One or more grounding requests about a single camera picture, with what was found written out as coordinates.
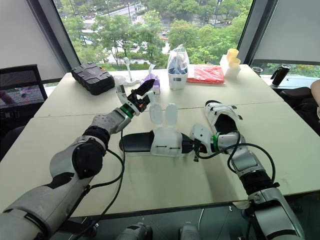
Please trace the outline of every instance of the red cloth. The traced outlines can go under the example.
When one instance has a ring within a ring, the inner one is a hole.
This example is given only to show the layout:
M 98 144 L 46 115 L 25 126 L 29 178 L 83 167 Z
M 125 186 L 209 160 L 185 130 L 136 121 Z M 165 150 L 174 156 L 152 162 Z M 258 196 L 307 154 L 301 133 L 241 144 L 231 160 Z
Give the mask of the red cloth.
M 194 76 L 187 78 L 188 83 L 223 84 L 224 74 L 217 65 L 195 65 Z

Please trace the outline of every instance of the black bottle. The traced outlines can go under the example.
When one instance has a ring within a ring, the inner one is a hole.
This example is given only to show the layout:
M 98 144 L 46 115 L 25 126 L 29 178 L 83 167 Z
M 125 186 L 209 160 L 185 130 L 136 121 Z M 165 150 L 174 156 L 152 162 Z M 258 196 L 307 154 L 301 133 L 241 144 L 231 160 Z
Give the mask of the black bottle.
M 273 73 L 271 77 L 271 79 L 273 79 L 272 85 L 279 86 L 279 84 L 285 78 L 290 69 L 291 67 L 286 64 L 282 64 L 280 67 L 278 67 L 278 69 Z

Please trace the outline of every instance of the black chair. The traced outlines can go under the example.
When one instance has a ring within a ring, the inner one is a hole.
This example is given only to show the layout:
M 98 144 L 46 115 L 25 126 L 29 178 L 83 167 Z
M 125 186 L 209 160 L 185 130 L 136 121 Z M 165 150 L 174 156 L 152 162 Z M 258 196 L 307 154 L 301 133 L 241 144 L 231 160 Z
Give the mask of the black chair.
M 283 100 L 320 136 L 317 102 L 309 87 L 286 89 L 280 92 Z
M 47 98 L 36 64 L 0 69 L 1 137 L 25 126 Z
M 9 149 L 11 148 L 12 144 L 17 140 L 20 133 L 25 129 L 25 126 L 17 127 L 11 131 L 9 131 L 4 138 L 0 142 L 0 162 L 7 154 Z

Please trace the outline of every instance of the yellow cup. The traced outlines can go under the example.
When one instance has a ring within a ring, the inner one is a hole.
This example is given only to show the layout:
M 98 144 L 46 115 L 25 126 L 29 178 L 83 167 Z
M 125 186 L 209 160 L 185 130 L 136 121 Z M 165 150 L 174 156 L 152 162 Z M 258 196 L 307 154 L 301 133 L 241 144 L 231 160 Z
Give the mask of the yellow cup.
M 232 58 L 230 58 L 228 65 L 229 65 L 230 68 L 235 69 L 236 67 L 239 66 L 240 62 L 241 61 L 240 61 L 239 58 L 232 57 Z
M 226 60 L 229 62 L 231 58 L 236 58 L 238 56 L 239 51 L 235 48 L 228 49 L 226 54 Z

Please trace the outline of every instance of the mesh chair back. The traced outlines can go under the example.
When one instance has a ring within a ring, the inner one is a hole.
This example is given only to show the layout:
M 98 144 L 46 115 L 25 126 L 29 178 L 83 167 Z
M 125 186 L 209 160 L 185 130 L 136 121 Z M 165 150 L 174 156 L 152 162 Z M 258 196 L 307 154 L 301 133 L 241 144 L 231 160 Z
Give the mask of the mesh chair back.
M 47 94 L 37 65 L 0 69 L 0 99 L 1 112 L 43 103 Z

